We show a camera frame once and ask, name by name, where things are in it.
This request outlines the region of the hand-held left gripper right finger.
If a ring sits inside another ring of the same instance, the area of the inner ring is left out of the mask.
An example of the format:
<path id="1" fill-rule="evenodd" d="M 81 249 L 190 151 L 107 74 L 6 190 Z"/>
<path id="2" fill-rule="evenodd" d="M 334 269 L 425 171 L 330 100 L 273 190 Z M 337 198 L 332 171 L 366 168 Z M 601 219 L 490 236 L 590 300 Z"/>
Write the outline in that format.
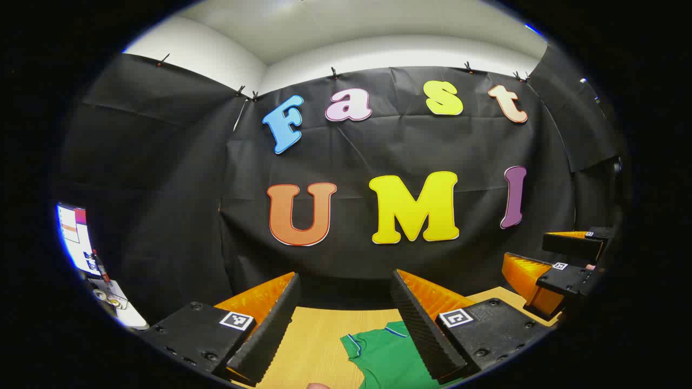
<path id="1" fill-rule="evenodd" d="M 423 364 L 440 384 L 510 360 L 552 330 L 498 297 L 473 302 L 400 269 L 393 271 L 390 293 Z"/>

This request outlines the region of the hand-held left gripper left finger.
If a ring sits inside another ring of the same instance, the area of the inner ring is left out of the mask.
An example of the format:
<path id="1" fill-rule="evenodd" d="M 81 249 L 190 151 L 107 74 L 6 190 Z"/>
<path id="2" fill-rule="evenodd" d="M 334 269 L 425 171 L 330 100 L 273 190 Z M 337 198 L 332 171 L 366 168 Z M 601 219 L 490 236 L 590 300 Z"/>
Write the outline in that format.
<path id="1" fill-rule="evenodd" d="M 274 360 L 300 297 L 301 279 L 290 272 L 214 306 L 190 302 L 139 337 L 206 377 L 254 387 Z"/>

